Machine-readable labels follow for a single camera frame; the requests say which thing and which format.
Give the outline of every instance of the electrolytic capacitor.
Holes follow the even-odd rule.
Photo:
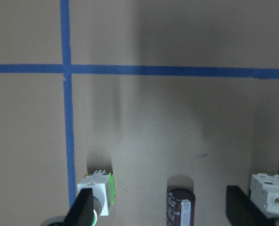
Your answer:
[[[195,195],[175,188],[167,194],[167,226],[194,226]]]

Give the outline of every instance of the screw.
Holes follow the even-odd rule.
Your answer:
[[[279,204],[279,198],[275,199],[275,204]]]

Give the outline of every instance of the green switch part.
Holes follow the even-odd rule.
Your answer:
[[[110,201],[111,201],[111,205],[113,205],[115,203],[115,178],[113,174],[109,173],[108,179],[109,179],[109,188],[110,188]]]
[[[93,215],[92,226],[94,226],[94,225],[96,224],[96,222],[97,222],[96,216],[95,216],[95,215]]]

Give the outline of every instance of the component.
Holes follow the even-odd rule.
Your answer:
[[[175,188],[167,194],[167,226],[194,225],[195,195],[187,189]]]
[[[252,175],[250,189],[250,199],[267,218],[279,217],[279,175]]]
[[[113,174],[106,174],[105,170],[95,171],[86,175],[78,183],[78,192],[83,188],[91,188],[93,194],[94,226],[99,216],[108,216],[115,203],[115,181]]]
[[[232,226],[279,226],[279,218],[268,219],[238,186],[227,186],[226,216]]]
[[[85,188],[80,191],[73,206],[69,210],[63,222],[55,222],[48,226],[90,226],[92,225],[93,214],[92,189]]]

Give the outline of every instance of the white terminal block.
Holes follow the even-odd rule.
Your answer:
[[[108,216],[111,210],[111,193],[109,187],[109,175],[104,171],[95,171],[92,175],[85,176],[78,183],[78,192],[83,188],[91,188],[92,195],[101,203],[101,216]]]
[[[279,218],[279,175],[252,175],[250,189],[250,199],[260,211],[268,218]]]

